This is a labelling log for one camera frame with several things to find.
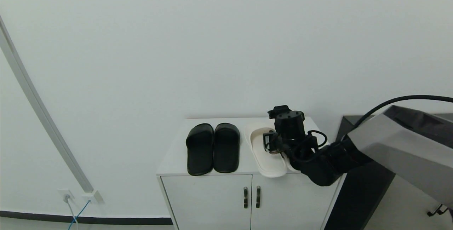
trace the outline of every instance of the wall outlet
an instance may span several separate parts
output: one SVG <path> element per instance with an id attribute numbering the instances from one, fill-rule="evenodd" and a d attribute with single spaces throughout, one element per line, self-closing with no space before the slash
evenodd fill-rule
<path id="1" fill-rule="evenodd" d="M 60 194 L 61 198 L 64 199 L 65 195 L 69 195 L 71 199 L 74 199 L 73 194 L 69 190 L 69 188 L 58 188 L 57 189 L 58 194 Z"/>
<path id="2" fill-rule="evenodd" d="M 101 194 L 99 194 L 99 191 L 97 191 L 97 190 L 93 191 L 92 193 L 83 194 L 82 198 L 86 202 L 91 201 L 90 203 L 93 203 L 93 204 L 104 203 L 104 199 L 102 199 Z"/>

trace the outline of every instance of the black slipper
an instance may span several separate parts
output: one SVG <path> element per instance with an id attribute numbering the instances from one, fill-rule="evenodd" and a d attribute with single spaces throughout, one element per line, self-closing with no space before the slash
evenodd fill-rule
<path id="1" fill-rule="evenodd" d="M 195 126 L 186 139 L 187 172 L 190 175 L 203 175 L 212 170 L 212 142 L 214 131 L 208 123 Z"/>
<path id="2" fill-rule="evenodd" d="M 222 123 L 214 133 L 214 169 L 234 172 L 239 166 L 239 130 L 230 123 Z"/>

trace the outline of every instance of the cabinet door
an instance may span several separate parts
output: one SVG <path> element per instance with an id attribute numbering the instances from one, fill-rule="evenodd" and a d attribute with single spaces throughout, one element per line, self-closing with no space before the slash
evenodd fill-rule
<path id="1" fill-rule="evenodd" d="M 250 230 L 251 181 L 252 175 L 162 177 L 179 230 Z"/>
<path id="2" fill-rule="evenodd" d="M 278 178 L 253 175 L 252 183 L 252 230 L 320 229 L 338 186 L 338 181 L 318 186 L 297 173 Z"/>

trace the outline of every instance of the cabinet top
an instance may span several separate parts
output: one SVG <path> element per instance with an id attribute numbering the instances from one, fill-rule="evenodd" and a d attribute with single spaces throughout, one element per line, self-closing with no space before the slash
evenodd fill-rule
<path id="1" fill-rule="evenodd" d="M 187 176 L 187 147 L 186 138 L 189 131 L 200 123 L 209 123 L 215 129 L 220 123 L 231 123 L 236 125 L 241 133 L 240 138 L 240 151 L 239 151 L 239 167 L 232 173 L 218 173 L 215 170 L 205 175 L 240 175 L 240 174 L 259 174 L 258 167 L 253 157 L 250 146 L 244 137 L 244 128 L 246 125 L 256 122 L 271 123 L 274 120 L 267 117 L 233 117 L 228 119 L 185 119 L 181 124 L 178 132 L 176 133 L 173 142 L 170 145 L 163 161 L 157 170 L 158 176 Z M 305 130 L 318 130 L 318 127 L 310 117 L 305 117 L 304 120 Z"/>

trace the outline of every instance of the slide sandal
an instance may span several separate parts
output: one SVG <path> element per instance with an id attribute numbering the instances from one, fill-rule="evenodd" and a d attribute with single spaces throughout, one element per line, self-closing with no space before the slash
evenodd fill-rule
<path id="1" fill-rule="evenodd" d="M 212 143 L 214 130 L 208 123 L 195 126 L 186 139 L 187 172 L 190 175 L 203 175 L 212 170 Z"/>
<path id="2" fill-rule="evenodd" d="M 277 178 L 285 175 L 288 168 L 280 154 L 272 155 L 264 150 L 263 134 L 270 130 L 275 130 L 271 123 L 253 123 L 246 126 L 244 133 L 259 173 L 267 178 Z"/>
<path id="3" fill-rule="evenodd" d="M 230 123 L 217 125 L 214 132 L 214 170 L 234 172 L 239 166 L 239 130 Z"/>

